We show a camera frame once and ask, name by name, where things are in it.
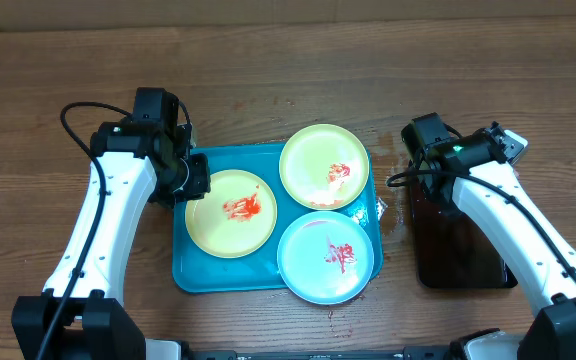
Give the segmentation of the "yellow plate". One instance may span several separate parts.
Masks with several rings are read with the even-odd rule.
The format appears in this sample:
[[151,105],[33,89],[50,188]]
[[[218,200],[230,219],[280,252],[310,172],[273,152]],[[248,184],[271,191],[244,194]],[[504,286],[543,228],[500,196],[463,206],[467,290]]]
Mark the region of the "yellow plate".
[[212,174],[210,191],[189,201],[184,214],[194,244],[219,258],[239,258],[261,248],[277,218],[269,185],[251,172],[236,169]]
[[279,175],[287,193],[314,210],[336,210],[353,202],[368,182],[366,148],[349,130],[333,124],[305,127],[285,143]]

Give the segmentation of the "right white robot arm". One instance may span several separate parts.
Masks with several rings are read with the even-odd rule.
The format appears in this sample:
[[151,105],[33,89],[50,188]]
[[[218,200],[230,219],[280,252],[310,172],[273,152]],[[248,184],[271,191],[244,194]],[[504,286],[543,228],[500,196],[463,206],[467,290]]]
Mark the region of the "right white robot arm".
[[498,123],[468,136],[431,113],[401,132],[408,171],[390,187],[419,184],[425,197],[467,215],[513,273],[534,320],[524,335],[486,330],[449,346],[451,359],[576,359],[576,250],[523,190],[514,164],[528,148]]

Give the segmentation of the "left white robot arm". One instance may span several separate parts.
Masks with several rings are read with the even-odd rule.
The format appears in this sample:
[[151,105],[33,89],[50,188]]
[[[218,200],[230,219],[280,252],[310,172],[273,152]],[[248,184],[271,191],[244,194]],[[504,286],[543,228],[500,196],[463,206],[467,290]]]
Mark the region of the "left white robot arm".
[[69,243],[38,296],[17,299],[11,324],[27,359],[187,359],[180,341],[148,339],[124,308],[137,226],[149,203],[172,209],[210,190],[208,159],[192,153],[185,105],[163,88],[137,89],[131,111],[88,143],[88,189]]

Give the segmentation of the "light blue plate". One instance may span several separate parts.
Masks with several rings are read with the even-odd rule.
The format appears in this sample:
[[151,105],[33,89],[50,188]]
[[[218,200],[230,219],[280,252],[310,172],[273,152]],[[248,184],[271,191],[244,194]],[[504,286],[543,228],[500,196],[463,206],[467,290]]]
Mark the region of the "light blue plate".
[[336,305],[359,295],[375,262],[372,242],[350,217],[315,211],[293,221],[277,249],[279,273],[288,288],[317,305]]

